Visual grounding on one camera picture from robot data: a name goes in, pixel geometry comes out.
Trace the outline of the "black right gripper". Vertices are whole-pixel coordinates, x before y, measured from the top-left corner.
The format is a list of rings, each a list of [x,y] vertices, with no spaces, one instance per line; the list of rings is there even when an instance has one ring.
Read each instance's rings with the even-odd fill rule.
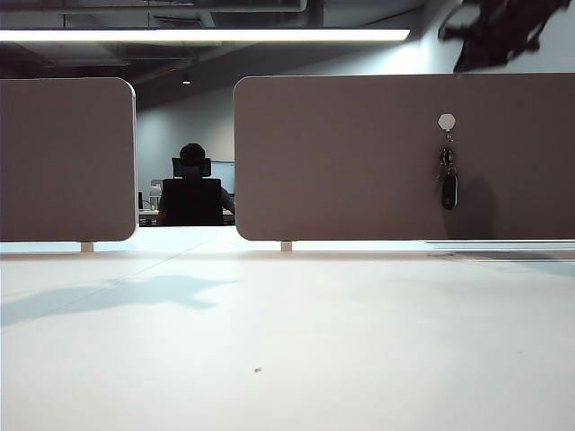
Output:
[[[469,27],[453,67],[466,73],[482,67],[505,66],[524,52],[540,48],[539,38],[557,12],[566,11],[570,1],[475,1],[480,12]]]

